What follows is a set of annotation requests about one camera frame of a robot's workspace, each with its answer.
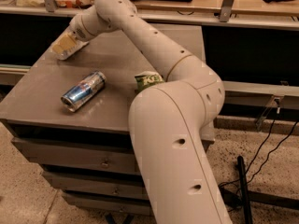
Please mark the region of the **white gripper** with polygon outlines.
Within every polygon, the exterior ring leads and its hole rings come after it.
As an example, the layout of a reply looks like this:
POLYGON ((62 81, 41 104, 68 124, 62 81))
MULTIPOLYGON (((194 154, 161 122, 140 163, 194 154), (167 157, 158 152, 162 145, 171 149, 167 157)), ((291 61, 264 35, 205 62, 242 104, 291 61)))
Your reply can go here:
MULTIPOLYGON (((107 29, 107 22, 97 13, 95 6, 89 7, 77 14, 69 24, 76 38, 87 42, 107 29)), ((63 33, 52 44, 52 50, 57 54, 63 54, 77 45, 77 40, 71 33, 63 33)))

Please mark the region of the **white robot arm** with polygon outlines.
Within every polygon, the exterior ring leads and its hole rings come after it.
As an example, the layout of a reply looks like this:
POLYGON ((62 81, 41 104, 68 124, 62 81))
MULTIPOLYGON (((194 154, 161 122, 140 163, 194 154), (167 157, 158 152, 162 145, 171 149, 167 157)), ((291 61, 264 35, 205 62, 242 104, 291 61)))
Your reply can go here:
POLYGON ((141 91, 129 132, 157 224, 232 224, 202 138, 224 104, 220 77, 143 21, 129 0, 94 0, 53 44, 62 60, 102 33, 123 31, 164 82, 141 91))

